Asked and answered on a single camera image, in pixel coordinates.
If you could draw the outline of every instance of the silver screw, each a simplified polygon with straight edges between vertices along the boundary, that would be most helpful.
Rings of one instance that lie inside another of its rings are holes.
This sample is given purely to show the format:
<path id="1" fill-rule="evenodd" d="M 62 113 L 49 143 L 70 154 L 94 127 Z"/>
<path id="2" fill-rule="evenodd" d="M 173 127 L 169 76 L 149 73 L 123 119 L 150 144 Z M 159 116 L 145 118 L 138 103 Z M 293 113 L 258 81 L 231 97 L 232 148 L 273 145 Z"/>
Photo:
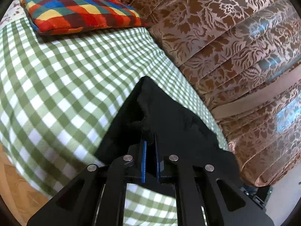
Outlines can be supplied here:
<path id="1" fill-rule="evenodd" d="M 91 164 L 91 165 L 88 165 L 87 170 L 89 172 L 94 172 L 96 170 L 96 168 L 97 168 L 96 165 Z"/>
<path id="2" fill-rule="evenodd" d="M 205 169 L 206 169 L 208 172 L 213 172 L 213 171 L 214 171 L 214 166 L 208 164 L 208 165 L 205 166 Z"/>
<path id="3" fill-rule="evenodd" d="M 170 155 L 170 156 L 169 156 L 169 159 L 170 159 L 171 161 L 177 161 L 177 160 L 179 159 L 179 157 L 178 157 L 177 155 Z"/>
<path id="4" fill-rule="evenodd" d="M 133 159 L 133 157 L 132 157 L 131 155 L 125 155 L 125 156 L 123 157 L 123 159 L 124 159 L 125 161 L 131 161 L 131 160 Z"/>

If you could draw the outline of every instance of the brown floral curtain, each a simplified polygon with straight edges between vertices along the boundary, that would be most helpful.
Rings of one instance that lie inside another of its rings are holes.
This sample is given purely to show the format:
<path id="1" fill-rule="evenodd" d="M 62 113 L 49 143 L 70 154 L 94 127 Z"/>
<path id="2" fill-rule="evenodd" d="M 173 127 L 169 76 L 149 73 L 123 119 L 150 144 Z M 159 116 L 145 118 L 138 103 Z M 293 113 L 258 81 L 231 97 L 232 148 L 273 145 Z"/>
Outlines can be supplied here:
<path id="1" fill-rule="evenodd" d="M 289 0 L 121 0 L 210 110 L 264 89 L 301 63 L 301 19 Z M 275 183 L 301 157 L 301 82 L 217 120 L 246 182 Z"/>

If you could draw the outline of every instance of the pillow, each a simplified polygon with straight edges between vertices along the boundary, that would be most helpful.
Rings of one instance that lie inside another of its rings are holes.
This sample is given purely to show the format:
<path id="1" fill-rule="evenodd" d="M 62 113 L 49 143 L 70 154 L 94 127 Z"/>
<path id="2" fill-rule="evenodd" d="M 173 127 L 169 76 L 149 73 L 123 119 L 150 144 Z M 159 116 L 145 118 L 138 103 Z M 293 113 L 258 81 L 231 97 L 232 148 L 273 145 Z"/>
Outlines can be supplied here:
<path id="1" fill-rule="evenodd" d="M 118 0 L 20 0 L 41 35 L 71 34 L 145 24 L 133 8 Z"/>

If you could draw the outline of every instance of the white wall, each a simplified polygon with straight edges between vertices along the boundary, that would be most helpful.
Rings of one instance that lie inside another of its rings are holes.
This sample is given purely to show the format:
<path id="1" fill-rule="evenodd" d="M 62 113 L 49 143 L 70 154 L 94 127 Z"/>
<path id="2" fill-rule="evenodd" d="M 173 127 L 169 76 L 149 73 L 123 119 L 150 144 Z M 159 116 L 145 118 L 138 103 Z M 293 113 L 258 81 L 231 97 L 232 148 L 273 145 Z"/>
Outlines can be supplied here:
<path id="1" fill-rule="evenodd" d="M 280 226 L 287 219 L 299 201 L 301 197 L 299 182 L 301 182 L 301 163 L 273 186 L 274 190 L 267 203 L 266 213 L 275 226 Z"/>

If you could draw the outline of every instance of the green checkered bedsheet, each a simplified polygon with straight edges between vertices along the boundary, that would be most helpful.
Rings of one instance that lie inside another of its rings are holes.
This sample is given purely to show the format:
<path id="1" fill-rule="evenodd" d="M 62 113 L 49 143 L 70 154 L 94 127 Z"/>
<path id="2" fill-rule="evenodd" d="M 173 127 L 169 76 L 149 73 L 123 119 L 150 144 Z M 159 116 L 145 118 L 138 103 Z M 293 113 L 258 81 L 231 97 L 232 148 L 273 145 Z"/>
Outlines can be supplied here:
<path id="1" fill-rule="evenodd" d="M 93 154 L 145 75 L 197 114 L 217 134 L 219 146 L 228 149 L 197 93 L 145 28 L 41 37 L 27 18 L 6 25 L 0 31 L 0 141 L 9 160 L 48 197 L 87 164 L 103 165 Z M 127 190 L 125 224 L 144 220 L 144 198 Z M 165 200 L 144 201 L 149 222 L 160 219 L 162 211 L 175 211 L 171 204 L 164 206 Z"/>

